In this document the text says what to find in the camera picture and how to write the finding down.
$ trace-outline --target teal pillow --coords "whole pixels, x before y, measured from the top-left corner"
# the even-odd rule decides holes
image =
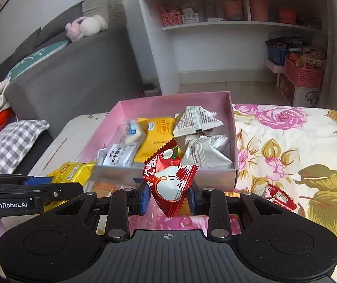
[[[45,60],[47,57],[55,54],[59,50],[62,50],[69,43],[69,40],[63,40],[56,42],[55,44],[51,44],[48,47],[42,48],[39,51],[32,53],[31,55],[22,59],[19,63],[17,63],[6,76],[6,79],[15,79],[24,71],[27,71],[29,68],[35,66],[39,62]]]

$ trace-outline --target open cardboard box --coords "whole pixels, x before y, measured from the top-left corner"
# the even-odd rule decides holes
[[[233,161],[233,168],[199,169],[194,178],[196,184],[200,188],[212,187],[222,191],[232,191],[238,175],[238,155],[233,106],[229,92],[187,93],[120,101],[94,132],[77,161],[94,161],[99,149],[120,143],[126,130],[125,120],[136,120],[138,117],[174,117],[175,114],[183,112],[188,105],[199,105],[210,112],[216,112],[216,118],[224,125],[216,127],[212,135],[229,134],[231,137],[230,144],[223,154]],[[178,138],[177,142],[185,152],[184,137]],[[96,165],[92,170],[90,181],[136,186],[133,178],[142,177],[143,164],[140,167]]]

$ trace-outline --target white bookshelf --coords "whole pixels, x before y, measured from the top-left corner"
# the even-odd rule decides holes
[[[249,0],[243,1],[244,21],[215,21],[164,27],[159,5],[170,2],[195,2],[198,10],[202,0],[139,0],[162,94],[178,92],[181,80],[191,83],[223,81],[276,80],[266,68],[268,57],[265,41],[283,30],[312,35],[327,35],[325,0],[270,0],[273,8],[295,6],[309,17],[321,15],[322,30],[280,22],[252,21]],[[219,17],[223,16],[222,0],[217,0]]]
[[[196,23],[185,23],[185,24],[178,24],[172,25],[169,27],[163,27],[162,30],[172,30],[172,29],[182,29],[186,27],[197,27],[203,25],[223,25],[223,24],[256,24],[256,25],[274,25],[279,27],[289,27],[292,29],[301,29],[301,30],[308,30],[313,32],[322,32],[322,30],[314,29],[311,27],[305,27],[302,25],[295,25],[295,24],[286,24],[280,22],[265,22],[265,21],[214,21],[214,22],[196,22]]]

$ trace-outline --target crosshair marking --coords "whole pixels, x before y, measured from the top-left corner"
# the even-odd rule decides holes
[[[175,237],[174,235],[170,234],[170,233],[166,233],[165,235],[163,235],[162,237],[166,238],[167,240],[168,239],[171,239],[173,237]]]

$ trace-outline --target red snack wrapper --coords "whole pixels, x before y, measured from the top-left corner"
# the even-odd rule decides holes
[[[166,217],[174,217],[178,213],[198,168],[179,163],[177,143],[171,140],[158,150],[143,170],[143,179]]]
[[[288,196],[286,192],[272,184],[268,184],[264,191],[263,198],[280,205],[284,209],[287,209],[291,212],[297,208],[297,205],[294,203],[293,199]]]

